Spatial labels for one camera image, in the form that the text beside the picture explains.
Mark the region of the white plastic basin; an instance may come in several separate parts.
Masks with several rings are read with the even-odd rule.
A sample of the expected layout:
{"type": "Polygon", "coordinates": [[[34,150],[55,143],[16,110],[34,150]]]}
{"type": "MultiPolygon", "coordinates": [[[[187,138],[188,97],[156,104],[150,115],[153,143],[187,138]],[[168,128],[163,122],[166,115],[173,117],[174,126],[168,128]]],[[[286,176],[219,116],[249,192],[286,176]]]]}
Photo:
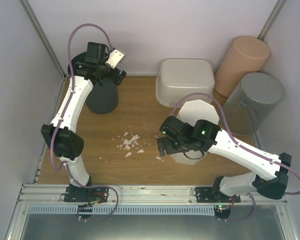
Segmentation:
{"type": "Polygon", "coordinates": [[[168,58],[162,61],[155,80],[156,100],[164,107],[181,107],[178,102],[192,93],[213,94],[215,78],[205,59],[168,58]]]}

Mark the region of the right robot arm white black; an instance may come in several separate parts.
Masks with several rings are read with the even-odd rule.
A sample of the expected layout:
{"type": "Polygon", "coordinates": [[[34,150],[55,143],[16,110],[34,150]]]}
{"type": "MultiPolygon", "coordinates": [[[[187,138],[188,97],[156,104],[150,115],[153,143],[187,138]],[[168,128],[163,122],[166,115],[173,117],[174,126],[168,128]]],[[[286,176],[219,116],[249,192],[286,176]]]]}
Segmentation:
{"type": "Polygon", "coordinates": [[[159,130],[165,137],[157,139],[160,156],[189,151],[207,152],[225,157],[250,172],[233,177],[219,176],[211,190],[213,200],[224,202],[236,194],[257,192],[263,197],[280,200],[288,185],[291,155],[264,152],[236,138],[208,120],[197,120],[194,126],[169,116],[159,130]]]}

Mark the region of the salmon pink plastic bin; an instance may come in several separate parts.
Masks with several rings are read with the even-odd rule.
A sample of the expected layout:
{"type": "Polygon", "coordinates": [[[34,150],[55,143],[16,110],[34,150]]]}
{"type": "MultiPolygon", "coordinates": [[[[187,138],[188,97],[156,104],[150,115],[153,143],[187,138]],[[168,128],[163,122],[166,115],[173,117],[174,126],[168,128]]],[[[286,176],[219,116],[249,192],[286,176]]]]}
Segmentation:
{"type": "Polygon", "coordinates": [[[262,69],[270,54],[268,45],[258,38],[235,38],[214,75],[214,89],[228,98],[246,74],[262,69]]]}

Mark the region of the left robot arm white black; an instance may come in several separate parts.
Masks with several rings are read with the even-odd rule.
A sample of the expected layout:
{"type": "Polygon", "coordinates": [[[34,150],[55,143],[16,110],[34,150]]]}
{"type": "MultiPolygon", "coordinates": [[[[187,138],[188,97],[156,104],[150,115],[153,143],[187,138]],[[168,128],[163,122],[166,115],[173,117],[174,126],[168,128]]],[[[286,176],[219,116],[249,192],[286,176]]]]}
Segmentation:
{"type": "Polygon", "coordinates": [[[83,161],[84,140],[77,134],[83,106],[97,87],[117,87],[127,73],[117,68],[125,54],[110,44],[89,42],[86,52],[68,57],[69,86],[65,97],[49,124],[43,124],[41,134],[48,146],[55,171],[65,168],[69,185],[63,194],[66,202],[88,202],[105,199],[107,186],[93,186],[83,161]]]}

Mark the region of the dark grey bin white liner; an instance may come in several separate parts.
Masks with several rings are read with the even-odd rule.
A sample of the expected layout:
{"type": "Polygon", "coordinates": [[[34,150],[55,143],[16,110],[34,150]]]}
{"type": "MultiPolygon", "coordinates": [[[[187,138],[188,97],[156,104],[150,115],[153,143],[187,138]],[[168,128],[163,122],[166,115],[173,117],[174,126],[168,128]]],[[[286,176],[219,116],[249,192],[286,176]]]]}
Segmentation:
{"type": "MultiPolygon", "coordinates": [[[[71,60],[73,73],[91,81],[92,69],[105,64],[106,57],[83,52],[71,60]]],[[[92,82],[92,91],[86,98],[86,105],[92,113],[104,115],[112,112],[119,103],[118,87],[110,78],[92,82]]]]}

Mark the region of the white octagonal bin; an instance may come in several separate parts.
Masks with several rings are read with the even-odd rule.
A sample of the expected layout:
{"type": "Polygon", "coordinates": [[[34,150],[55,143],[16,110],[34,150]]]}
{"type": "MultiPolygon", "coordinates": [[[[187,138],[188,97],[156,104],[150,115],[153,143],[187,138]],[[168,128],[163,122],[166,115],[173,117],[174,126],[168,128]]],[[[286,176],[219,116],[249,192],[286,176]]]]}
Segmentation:
{"type": "MultiPolygon", "coordinates": [[[[220,121],[215,107],[200,99],[185,102],[176,115],[176,118],[193,127],[198,120],[207,120],[216,125],[220,121]]],[[[190,150],[185,154],[187,157],[182,152],[172,154],[171,157],[176,163],[193,166],[207,156],[206,151],[190,150]]]]}

